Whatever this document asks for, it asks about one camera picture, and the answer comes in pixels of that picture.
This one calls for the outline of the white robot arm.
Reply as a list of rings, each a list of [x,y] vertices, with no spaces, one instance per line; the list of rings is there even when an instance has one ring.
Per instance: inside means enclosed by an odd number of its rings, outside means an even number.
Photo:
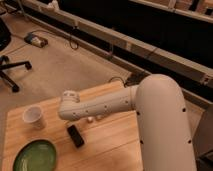
[[[169,76],[151,74],[137,85],[83,102],[66,91],[58,115],[76,121],[125,111],[136,113],[143,171],[197,171],[184,96]]]

